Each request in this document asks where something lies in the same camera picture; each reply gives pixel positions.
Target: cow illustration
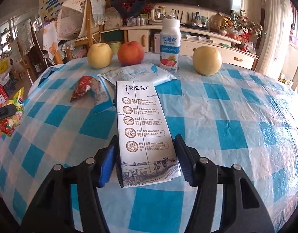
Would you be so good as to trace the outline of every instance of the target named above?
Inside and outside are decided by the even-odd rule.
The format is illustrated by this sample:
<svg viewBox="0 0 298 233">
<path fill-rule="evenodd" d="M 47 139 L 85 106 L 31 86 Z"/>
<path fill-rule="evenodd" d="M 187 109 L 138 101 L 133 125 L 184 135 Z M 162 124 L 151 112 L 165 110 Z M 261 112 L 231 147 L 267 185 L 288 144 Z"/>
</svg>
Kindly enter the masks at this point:
<svg viewBox="0 0 298 233">
<path fill-rule="evenodd" d="M 164 168 L 167 168 L 167 160 L 168 158 L 163 158 L 163 160 L 154 161 L 154 170 L 159 170 L 162 166 Z"/>
</svg>

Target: bottle label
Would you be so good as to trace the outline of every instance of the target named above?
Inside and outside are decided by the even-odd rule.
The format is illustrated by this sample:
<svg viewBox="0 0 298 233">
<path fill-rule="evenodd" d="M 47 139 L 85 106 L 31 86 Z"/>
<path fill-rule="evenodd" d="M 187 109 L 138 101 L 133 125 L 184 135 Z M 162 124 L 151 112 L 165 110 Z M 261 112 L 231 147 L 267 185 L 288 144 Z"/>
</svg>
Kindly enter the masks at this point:
<svg viewBox="0 0 298 233">
<path fill-rule="evenodd" d="M 181 36 L 161 34 L 160 39 L 160 67 L 175 73 L 178 69 Z"/>
</svg>

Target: plastic table cover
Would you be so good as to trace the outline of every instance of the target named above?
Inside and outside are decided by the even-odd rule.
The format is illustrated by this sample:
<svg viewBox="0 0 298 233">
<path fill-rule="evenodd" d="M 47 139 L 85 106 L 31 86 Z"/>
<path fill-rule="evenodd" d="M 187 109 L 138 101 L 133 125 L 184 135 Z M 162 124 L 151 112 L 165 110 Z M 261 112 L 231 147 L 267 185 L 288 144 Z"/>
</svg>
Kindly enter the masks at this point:
<svg viewBox="0 0 298 233">
<path fill-rule="evenodd" d="M 158 54 L 143 62 L 159 64 Z M 0 190 L 20 223 L 40 184 L 55 164 L 78 165 L 108 145 L 117 134 L 116 111 L 94 114 L 87 94 L 69 103 L 83 75 L 95 70 L 86 58 L 59 68 L 25 101 L 24 117 L 12 137 L 0 140 Z M 172 136 L 217 165 L 242 165 L 263 199 L 278 231 L 298 204 L 298 98 L 291 89 L 262 74 L 223 64 L 213 76 L 201 76 L 192 58 L 181 56 L 178 80 L 156 86 Z M 121 189 L 115 170 L 98 189 L 110 232 L 184 232 L 196 188 L 183 176 L 166 183 Z M 212 230 L 219 227 L 219 185 Z M 81 230 L 76 186 L 72 186 L 75 228 Z"/>
</svg>

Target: blue feather print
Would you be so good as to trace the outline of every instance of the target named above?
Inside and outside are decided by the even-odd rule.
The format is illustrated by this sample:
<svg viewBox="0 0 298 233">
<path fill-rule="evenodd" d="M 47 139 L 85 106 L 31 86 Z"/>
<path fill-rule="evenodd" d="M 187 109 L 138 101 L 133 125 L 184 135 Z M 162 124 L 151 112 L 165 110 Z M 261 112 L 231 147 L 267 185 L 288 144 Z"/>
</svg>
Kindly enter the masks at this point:
<svg viewBox="0 0 298 233">
<path fill-rule="evenodd" d="M 158 76 L 158 68 L 157 68 L 155 65 L 153 65 L 153 66 L 151 67 L 151 70 L 153 71 L 153 73 L 155 73 L 154 76 Z"/>
</svg>

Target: wooden drawer handle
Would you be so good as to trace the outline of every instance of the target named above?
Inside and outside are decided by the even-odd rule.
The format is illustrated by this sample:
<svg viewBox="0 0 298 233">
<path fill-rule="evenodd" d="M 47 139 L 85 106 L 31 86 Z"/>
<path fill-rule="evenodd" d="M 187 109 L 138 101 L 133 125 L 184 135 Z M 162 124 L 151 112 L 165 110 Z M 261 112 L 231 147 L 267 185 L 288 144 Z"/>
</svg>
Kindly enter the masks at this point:
<svg viewBox="0 0 298 233">
<path fill-rule="evenodd" d="M 239 59 L 237 57 L 234 57 L 234 60 L 239 61 L 239 62 L 242 62 L 243 61 L 243 59 Z"/>
<path fill-rule="evenodd" d="M 142 35 L 142 47 L 146 47 L 146 36 Z"/>
</svg>

